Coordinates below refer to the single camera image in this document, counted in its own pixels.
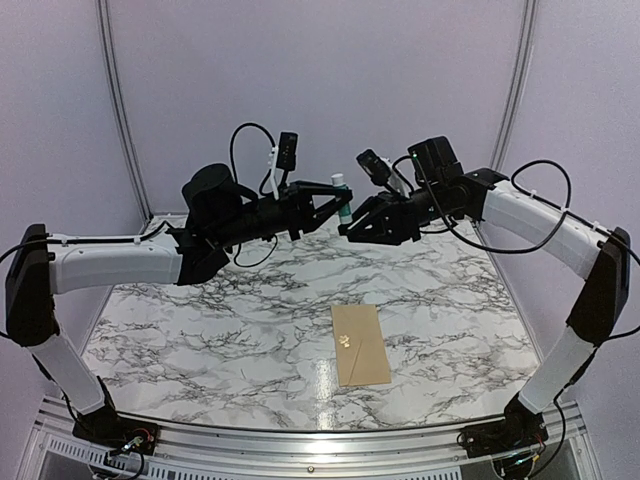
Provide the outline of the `white green glue stick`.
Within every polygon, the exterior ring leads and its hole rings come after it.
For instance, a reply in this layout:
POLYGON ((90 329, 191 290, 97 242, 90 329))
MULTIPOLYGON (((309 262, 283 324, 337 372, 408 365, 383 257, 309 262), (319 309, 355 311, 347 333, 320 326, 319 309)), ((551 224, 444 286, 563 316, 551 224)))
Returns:
POLYGON ((347 194, 351 193, 351 190, 342 173, 334 173, 331 176, 331 183, 334 188, 342 191, 342 194, 338 198, 340 203, 340 208, 337 211, 339 222, 341 225, 348 225, 353 221, 350 198, 347 197, 347 194))

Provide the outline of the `brown kraft paper envelope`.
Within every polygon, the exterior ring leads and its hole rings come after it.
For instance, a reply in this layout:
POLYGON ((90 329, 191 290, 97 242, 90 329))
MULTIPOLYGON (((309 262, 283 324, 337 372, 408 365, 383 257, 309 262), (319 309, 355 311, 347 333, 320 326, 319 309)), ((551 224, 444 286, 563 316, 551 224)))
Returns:
POLYGON ((391 383, 376 305, 332 305, 338 383, 360 387, 391 383))

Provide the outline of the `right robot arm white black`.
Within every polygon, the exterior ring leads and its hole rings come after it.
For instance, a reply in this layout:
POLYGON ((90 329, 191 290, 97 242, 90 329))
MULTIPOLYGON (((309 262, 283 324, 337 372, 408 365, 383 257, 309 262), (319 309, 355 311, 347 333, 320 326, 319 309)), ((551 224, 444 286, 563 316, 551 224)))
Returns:
POLYGON ((436 219, 453 231, 452 222, 461 217, 528 241, 508 255, 544 252, 582 282, 558 340, 496 425, 496 440, 515 448, 533 433, 533 416, 575 383, 598 350, 614 339, 629 296, 634 255, 625 230, 599 227, 571 212, 568 203, 557 205, 490 169, 426 178, 407 195, 383 191, 361 204, 339 232, 353 243, 399 246, 419 240, 422 227, 436 219))

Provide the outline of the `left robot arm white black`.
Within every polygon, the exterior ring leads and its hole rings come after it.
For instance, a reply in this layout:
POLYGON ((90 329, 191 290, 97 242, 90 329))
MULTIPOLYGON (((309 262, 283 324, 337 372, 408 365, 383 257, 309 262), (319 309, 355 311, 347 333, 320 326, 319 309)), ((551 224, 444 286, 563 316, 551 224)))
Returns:
POLYGON ((222 164, 197 172, 182 195, 188 207, 182 227, 85 237, 32 224, 6 253, 12 262, 4 287, 5 337, 30 352, 76 409, 78 425, 106 445, 125 438, 126 423, 56 319, 56 296, 125 284, 204 284, 229 264, 233 247, 281 232, 297 240, 353 198, 346 186, 310 181, 277 184, 261 197, 222 164))

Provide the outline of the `aluminium table front rail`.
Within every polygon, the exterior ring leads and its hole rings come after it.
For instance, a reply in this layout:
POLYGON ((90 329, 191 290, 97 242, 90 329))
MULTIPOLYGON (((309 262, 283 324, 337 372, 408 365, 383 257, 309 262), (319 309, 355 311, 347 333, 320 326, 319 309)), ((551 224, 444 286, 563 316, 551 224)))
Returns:
POLYGON ((541 479, 601 479, 574 402, 544 414, 544 444, 471 458, 465 423, 372 431, 275 431, 152 418, 159 436, 143 457, 106 458, 107 448, 73 436, 63 400, 45 398, 20 461, 19 479, 492 479, 493 465, 541 455, 541 479))

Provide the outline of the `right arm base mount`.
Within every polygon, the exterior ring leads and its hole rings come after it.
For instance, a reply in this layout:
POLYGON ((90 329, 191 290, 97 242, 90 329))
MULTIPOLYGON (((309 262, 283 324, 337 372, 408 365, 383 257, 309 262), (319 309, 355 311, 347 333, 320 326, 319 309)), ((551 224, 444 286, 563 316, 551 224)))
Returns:
POLYGON ((532 427, 508 425, 505 420, 464 427, 456 439, 469 458, 497 455, 546 442, 549 438, 544 423, 532 427))

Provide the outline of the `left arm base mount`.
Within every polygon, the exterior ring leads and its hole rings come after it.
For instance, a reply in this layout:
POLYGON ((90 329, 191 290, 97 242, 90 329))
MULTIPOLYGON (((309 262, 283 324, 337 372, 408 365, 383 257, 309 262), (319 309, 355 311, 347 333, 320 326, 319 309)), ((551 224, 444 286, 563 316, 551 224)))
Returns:
POLYGON ((120 415, 106 385, 100 377, 97 379, 104 394, 104 404, 94 412, 72 415, 73 436, 112 449, 123 447, 134 438, 141 437, 142 444, 137 450, 144 455, 152 455, 158 440, 159 425, 120 415))

